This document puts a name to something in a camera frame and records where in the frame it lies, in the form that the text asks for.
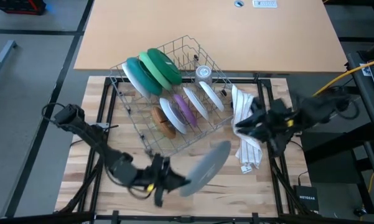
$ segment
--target yellow cable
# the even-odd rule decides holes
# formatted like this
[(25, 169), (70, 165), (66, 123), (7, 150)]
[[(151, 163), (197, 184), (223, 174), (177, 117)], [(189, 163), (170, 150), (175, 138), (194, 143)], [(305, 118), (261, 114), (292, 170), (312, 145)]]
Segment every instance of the yellow cable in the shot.
[(372, 191), (372, 185), (373, 185), (373, 178), (374, 178), (374, 173), (371, 175), (371, 179), (369, 180), (369, 186), (368, 186), (368, 193), (370, 194)]
[(368, 67), (368, 66), (371, 66), (371, 65), (374, 65), (374, 61), (373, 62), (370, 62), (370, 63), (366, 63), (365, 65), (362, 65), (362, 66), (359, 66), (357, 68), (354, 68), (354, 69), (351, 69), (341, 75), (339, 75), (338, 77), (334, 78), (332, 81), (328, 82), (328, 84), (324, 85), (324, 87), (322, 87), (320, 90), (318, 90), (316, 93), (313, 94), (313, 96), (316, 96), (318, 95), (319, 93), (321, 93), (322, 91), (326, 90), (329, 86), (331, 86), (333, 83), (339, 81), (340, 79), (346, 77), (347, 75), (351, 74), (351, 73), (354, 73), (362, 68), (365, 68), (365, 67)]

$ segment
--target dish rack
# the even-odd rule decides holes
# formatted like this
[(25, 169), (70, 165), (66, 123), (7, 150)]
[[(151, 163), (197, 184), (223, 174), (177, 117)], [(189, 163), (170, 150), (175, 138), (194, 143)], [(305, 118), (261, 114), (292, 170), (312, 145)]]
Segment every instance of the dish rack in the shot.
[[(181, 71), (183, 82), (181, 85), (172, 86), (171, 91), (163, 89), (160, 96), (152, 95), (148, 100), (131, 85), (128, 88), (125, 88), (124, 85), (116, 85), (118, 82), (120, 84), (128, 82), (121, 68), (122, 63), (112, 67), (110, 72), (111, 82), (117, 91), (117, 95), (124, 109), (127, 111), (135, 130), (139, 134), (141, 142), (144, 144), (146, 154), (151, 157), (158, 152), (164, 156), (172, 156), (192, 143), (218, 130), (224, 124), (231, 121), (233, 117), (231, 103), (232, 83), (194, 38), (186, 35), (168, 42), (157, 49), (164, 52), (173, 60), (174, 64)], [(224, 104), (224, 111), (220, 111), (201, 89), (199, 84), (196, 85), (194, 83), (195, 69), (201, 65), (209, 66), (212, 69), (213, 81), (210, 87)], [(205, 105), (209, 114), (209, 121), (204, 119), (195, 109), (184, 93), (183, 87), (193, 90), (202, 104)], [(181, 95), (185, 102), (188, 102), (189, 108), (198, 121), (196, 128), (187, 121), (179, 105), (173, 99), (173, 94)], [(160, 108), (160, 97), (168, 99), (182, 113), (187, 125), (187, 134), (177, 131), (175, 139), (168, 139), (156, 127), (152, 119), (151, 108), (153, 106)]]

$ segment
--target dish towel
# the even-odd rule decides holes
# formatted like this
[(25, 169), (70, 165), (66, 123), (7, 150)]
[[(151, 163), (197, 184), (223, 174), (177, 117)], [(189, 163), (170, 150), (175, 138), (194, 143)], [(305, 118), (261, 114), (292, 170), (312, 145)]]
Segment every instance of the dish towel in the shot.
[(253, 114), (250, 110), (253, 95), (242, 92), (235, 85), (232, 86), (231, 93), (234, 107), (234, 118), (231, 121), (232, 129), (234, 134), (241, 139), (240, 148), (235, 156), (240, 159), (243, 166), (251, 167), (251, 165), (254, 165), (256, 169), (259, 169), (261, 158), (263, 156), (260, 145), (257, 143), (256, 139), (238, 133), (236, 131), (237, 128), (235, 127), (238, 122)]

